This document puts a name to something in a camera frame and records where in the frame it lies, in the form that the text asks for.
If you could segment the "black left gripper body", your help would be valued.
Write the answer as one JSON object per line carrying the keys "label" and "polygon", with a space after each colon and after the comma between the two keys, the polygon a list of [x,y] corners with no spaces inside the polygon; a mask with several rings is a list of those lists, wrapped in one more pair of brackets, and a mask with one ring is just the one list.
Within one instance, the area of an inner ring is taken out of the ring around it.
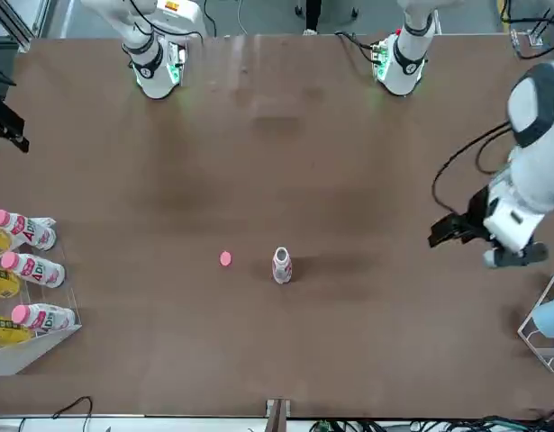
{"label": "black left gripper body", "polygon": [[489,190],[487,186],[476,192],[468,202],[468,208],[465,213],[469,233],[465,236],[465,242],[473,239],[490,239],[490,233],[484,226],[484,219],[487,214]]}

